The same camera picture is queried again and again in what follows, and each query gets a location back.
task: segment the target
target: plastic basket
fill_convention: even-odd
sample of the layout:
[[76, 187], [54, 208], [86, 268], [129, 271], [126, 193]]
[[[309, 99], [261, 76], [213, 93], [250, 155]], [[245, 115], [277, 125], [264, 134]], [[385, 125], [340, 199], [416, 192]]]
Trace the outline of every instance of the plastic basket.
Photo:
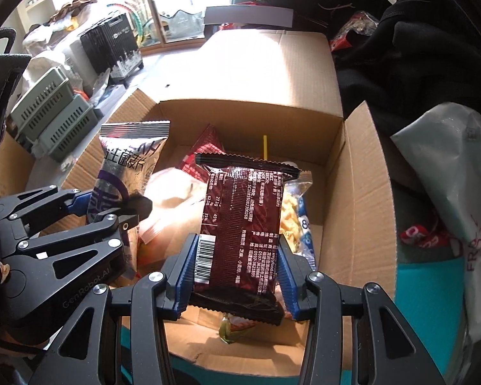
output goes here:
[[77, 94], [42, 132], [39, 142], [52, 159], [62, 162], [97, 124], [93, 107]]
[[34, 142], [72, 99], [68, 78], [60, 68], [50, 68], [14, 106], [11, 117], [18, 132]]

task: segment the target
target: yellow straw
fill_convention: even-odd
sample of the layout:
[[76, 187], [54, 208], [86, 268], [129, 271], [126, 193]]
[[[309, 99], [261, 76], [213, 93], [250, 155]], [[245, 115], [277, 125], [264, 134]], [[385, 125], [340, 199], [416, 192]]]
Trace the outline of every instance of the yellow straw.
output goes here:
[[267, 160], [267, 135], [264, 135], [264, 160]]

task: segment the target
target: red package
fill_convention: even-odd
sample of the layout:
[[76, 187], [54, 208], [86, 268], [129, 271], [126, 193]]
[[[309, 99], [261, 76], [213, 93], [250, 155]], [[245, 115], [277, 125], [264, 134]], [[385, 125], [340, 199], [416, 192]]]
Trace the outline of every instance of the red package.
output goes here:
[[194, 155], [197, 153], [222, 153], [224, 147], [219, 140], [219, 135], [213, 125], [209, 124], [205, 131], [201, 134], [198, 141], [194, 144], [189, 153], [183, 158], [180, 165], [176, 168], [188, 173], [198, 181], [207, 183], [209, 174], [206, 170], [196, 165]]
[[198, 154], [210, 170], [191, 303], [279, 324], [274, 296], [283, 186], [291, 165], [235, 155]]

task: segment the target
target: barcode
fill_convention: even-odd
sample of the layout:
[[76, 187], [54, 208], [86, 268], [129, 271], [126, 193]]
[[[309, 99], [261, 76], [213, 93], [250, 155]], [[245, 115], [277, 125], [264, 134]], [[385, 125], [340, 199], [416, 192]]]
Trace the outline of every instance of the barcode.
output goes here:
[[194, 281], [208, 284], [212, 260], [214, 259], [215, 236], [200, 235], [198, 251], [196, 252], [196, 265], [194, 267]]

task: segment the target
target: open cardboard box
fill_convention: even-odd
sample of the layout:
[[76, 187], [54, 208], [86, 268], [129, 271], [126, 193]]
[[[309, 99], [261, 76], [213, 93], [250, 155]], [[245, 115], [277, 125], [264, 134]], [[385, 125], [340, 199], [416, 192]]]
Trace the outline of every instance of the open cardboard box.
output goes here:
[[[383, 151], [366, 104], [342, 119], [326, 38], [274, 30], [219, 32], [187, 72], [161, 91], [158, 103], [134, 92], [110, 121], [171, 121], [156, 170], [179, 163], [209, 123], [228, 152], [260, 157], [267, 135], [270, 160], [291, 160], [312, 171], [306, 202], [319, 270], [356, 287], [377, 282], [393, 297], [395, 219]], [[95, 137], [63, 187], [92, 188], [102, 159]], [[55, 229], [77, 224], [70, 218]], [[306, 323], [259, 324], [226, 345], [218, 336], [221, 317], [190, 307], [182, 320], [167, 322], [170, 352], [217, 371], [299, 374]], [[344, 369], [351, 367], [351, 352], [345, 318]]]

